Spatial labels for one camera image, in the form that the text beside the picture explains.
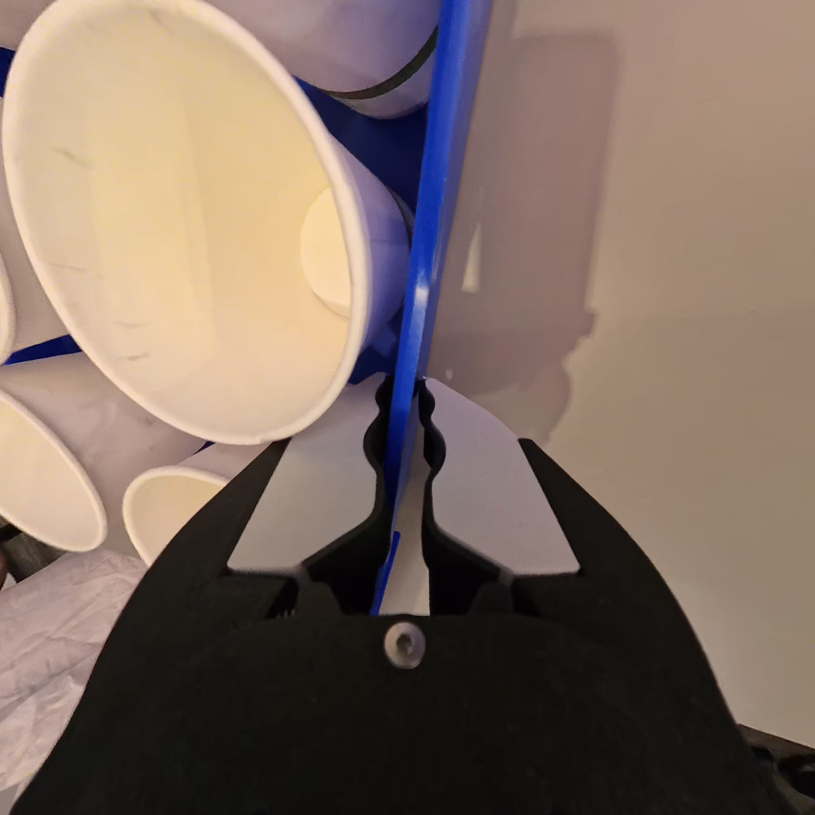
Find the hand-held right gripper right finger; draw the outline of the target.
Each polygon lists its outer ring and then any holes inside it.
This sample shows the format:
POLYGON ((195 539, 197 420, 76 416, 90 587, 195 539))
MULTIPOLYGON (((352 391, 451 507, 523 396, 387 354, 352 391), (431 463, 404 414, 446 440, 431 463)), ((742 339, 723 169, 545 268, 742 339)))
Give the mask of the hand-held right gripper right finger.
POLYGON ((421 383, 422 555, 430 601, 472 602, 481 586, 569 576, 580 565, 517 437, 435 379, 421 383))

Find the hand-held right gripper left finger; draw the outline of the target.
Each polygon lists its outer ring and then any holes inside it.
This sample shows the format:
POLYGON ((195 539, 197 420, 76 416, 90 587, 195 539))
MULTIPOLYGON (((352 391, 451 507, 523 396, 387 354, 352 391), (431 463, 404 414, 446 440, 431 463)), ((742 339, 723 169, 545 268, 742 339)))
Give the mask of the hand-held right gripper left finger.
POLYGON ((373 599, 388 553, 387 423, 386 382, 346 387, 288 443, 228 568, 325 583, 337 599, 373 599))

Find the blue plastic bin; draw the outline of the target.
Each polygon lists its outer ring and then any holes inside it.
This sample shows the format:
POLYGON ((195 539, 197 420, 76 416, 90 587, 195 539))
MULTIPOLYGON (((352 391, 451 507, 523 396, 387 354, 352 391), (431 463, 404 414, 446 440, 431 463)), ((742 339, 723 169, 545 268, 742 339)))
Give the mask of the blue plastic bin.
MULTIPOLYGON (((388 553, 383 565, 391 549, 391 500, 402 471, 416 374, 424 354, 427 314, 433 310, 434 283, 446 255, 452 226, 465 138, 483 60, 487 16, 488 10, 481 3, 443 5, 429 101, 402 117, 364 116, 290 73, 330 134, 399 198, 411 236, 410 264, 400 308, 362 351, 345 386, 361 382, 388 384, 383 460, 388 553)), ((228 568, 239 536, 288 443, 296 435, 269 442, 170 540, 157 560, 148 566, 141 587, 121 617, 122 623, 134 616, 137 604, 146 606, 149 599, 161 614, 168 615, 172 604, 189 609, 196 604, 214 607, 218 596, 237 595, 244 589, 258 594, 260 585, 266 582, 270 585, 271 614, 288 615, 304 585, 327 585, 309 580, 300 584, 285 576, 234 573, 228 568)), ((366 615, 372 610, 377 604, 383 565, 377 573, 373 599, 337 599, 332 592, 342 612, 366 615)))

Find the person's leg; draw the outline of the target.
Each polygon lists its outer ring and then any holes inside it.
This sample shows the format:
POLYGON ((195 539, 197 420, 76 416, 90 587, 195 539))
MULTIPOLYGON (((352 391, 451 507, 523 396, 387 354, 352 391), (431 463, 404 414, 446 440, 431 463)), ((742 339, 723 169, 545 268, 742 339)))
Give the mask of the person's leg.
POLYGON ((148 566, 97 548, 63 554, 1 595, 1 790, 9 813, 59 740, 148 566))

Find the black chair base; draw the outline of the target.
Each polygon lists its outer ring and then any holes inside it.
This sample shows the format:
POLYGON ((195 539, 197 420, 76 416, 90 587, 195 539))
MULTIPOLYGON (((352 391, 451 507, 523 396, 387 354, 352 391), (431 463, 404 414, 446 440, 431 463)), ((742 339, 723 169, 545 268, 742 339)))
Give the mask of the black chair base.
POLYGON ((739 730, 796 813, 814 814, 814 748, 745 725, 739 730))

